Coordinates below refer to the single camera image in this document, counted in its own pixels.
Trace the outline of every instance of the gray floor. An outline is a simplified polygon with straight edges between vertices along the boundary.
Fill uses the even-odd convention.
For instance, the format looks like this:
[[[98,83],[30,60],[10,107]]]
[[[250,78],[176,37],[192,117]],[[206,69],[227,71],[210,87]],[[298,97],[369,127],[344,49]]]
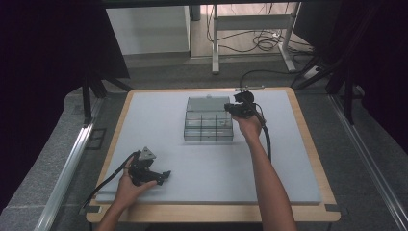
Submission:
[[[131,79],[123,80],[135,89],[234,88],[240,77],[253,69],[286,71],[279,56],[221,59],[220,74],[212,75],[210,60],[127,59]],[[245,77],[249,86],[287,87],[293,75],[256,72]],[[332,224],[299,222],[299,230],[399,230],[361,158],[345,132],[335,109],[324,93],[323,79],[296,93],[333,193],[342,210],[342,218]],[[65,195],[52,230],[88,230],[82,202],[93,190],[107,153],[125,92],[105,83],[109,90],[94,129],[105,131],[98,148],[97,140],[88,143],[77,171]],[[355,127],[374,160],[389,181],[405,209],[408,206],[408,156],[354,101]],[[0,230],[33,230],[46,204],[66,158],[82,127],[82,95],[76,90],[66,97],[64,113],[49,142],[24,182],[2,212]],[[259,224],[120,224],[117,230],[259,230]]]

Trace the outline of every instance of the black wall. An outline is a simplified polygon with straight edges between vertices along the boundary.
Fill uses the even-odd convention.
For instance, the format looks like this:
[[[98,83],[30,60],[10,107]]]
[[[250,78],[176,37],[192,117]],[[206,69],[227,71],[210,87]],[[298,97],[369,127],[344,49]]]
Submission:
[[[129,77],[104,9],[0,3],[1,208],[37,159],[64,98],[98,70]]]
[[[335,60],[349,42],[371,1],[343,1],[326,57]],[[355,84],[365,96],[363,105],[408,153],[408,1],[381,1],[348,63]]]

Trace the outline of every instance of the wooden frame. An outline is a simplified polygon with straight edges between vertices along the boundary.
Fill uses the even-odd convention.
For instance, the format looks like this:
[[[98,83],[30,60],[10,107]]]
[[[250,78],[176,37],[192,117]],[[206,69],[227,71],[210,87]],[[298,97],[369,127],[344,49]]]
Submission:
[[[132,90],[128,93],[123,110],[120,114],[111,146],[108,150],[104,166],[99,175],[98,184],[105,177],[109,163],[112,159],[116,142],[120,134],[123,121],[127,115],[133,94],[138,92],[177,92],[177,91],[232,91],[233,89],[189,89],[189,90]],[[321,165],[318,152],[313,143],[303,113],[297,102],[296,96],[290,88],[267,88],[264,90],[284,90],[293,108],[293,114],[299,127],[300,134],[305,144],[310,163],[316,175],[322,202],[317,205],[293,205],[293,215],[296,221],[337,221],[340,211],[336,210],[337,202],[331,191],[329,182]],[[98,203],[94,199],[91,206],[99,206],[99,213],[87,213],[87,220],[99,222],[110,204]],[[134,204],[126,210],[119,221],[126,222],[260,222],[261,216],[258,205],[188,205],[188,204]]]

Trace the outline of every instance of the black tool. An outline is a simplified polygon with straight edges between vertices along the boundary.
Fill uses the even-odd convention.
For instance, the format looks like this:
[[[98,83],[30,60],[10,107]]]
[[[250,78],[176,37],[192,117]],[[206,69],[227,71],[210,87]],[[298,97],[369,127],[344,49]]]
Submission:
[[[263,115],[260,115],[256,111],[257,104],[254,103],[255,97],[254,95],[248,90],[242,90],[240,93],[235,94],[235,101],[239,104],[231,104],[226,103],[224,104],[225,111],[229,112],[233,116],[241,117],[241,118],[250,118],[251,116],[256,116],[261,123],[262,129],[264,130],[265,137],[267,139],[267,155],[271,160],[270,154],[270,137],[269,131],[266,126],[267,121],[264,119]]]
[[[242,91],[235,94],[234,97],[239,104],[226,103],[224,104],[225,111],[242,118],[250,118],[255,115],[256,112],[253,109],[256,104],[254,103],[254,95],[250,91]]]
[[[157,181],[158,185],[162,185],[168,178],[171,171],[163,172],[162,174],[150,171],[150,166],[153,164],[153,159],[156,156],[145,147],[143,151],[137,151],[133,153],[134,158],[129,166],[129,176],[132,178],[132,182],[136,186],[140,186],[141,183],[149,181]]]

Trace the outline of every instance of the white board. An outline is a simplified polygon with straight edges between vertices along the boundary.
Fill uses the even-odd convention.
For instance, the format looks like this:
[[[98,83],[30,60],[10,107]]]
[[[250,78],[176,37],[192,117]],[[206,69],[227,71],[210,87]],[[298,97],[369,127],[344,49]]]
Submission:
[[[150,170],[171,170],[162,186],[143,194],[138,202],[186,204],[257,203],[249,148],[234,121],[232,142],[184,141],[185,111],[189,96],[229,96],[235,92],[137,92],[124,119],[108,178],[133,152],[147,146],[156,156]],[[293,110],[284,90],[254,90],[271,139],[271,158],[292,203],[319,203],[316,177],[303,144]],[[264,148],[265,135],[261,133]],[[96,200],[115,198],[118,174]]]

